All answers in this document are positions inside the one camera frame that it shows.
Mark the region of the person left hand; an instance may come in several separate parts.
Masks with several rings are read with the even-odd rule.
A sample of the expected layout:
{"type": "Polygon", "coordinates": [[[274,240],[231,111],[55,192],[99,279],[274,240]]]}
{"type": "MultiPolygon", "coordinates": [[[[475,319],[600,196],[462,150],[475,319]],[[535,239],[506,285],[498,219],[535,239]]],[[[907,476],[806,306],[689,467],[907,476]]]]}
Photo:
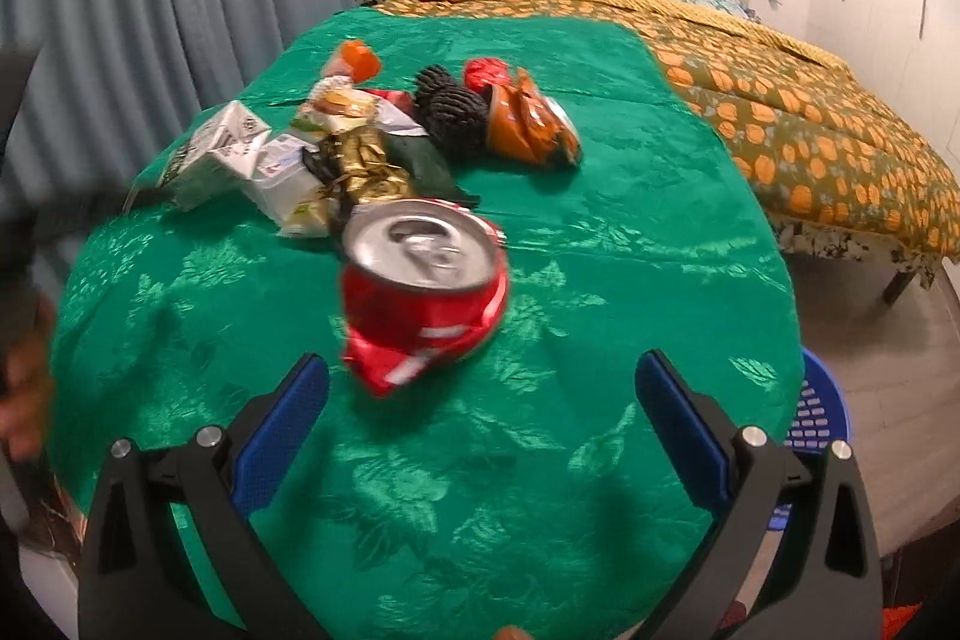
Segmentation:
{"type": "Polygon", "coordinates": [[[2,395],[2,445],[14,463],[41,455],[50,427],[53,400],[49,349],[55,328],[55,308],[39,296],[34,323],[8,349],[3,372],[7,391],[2,395]]]}

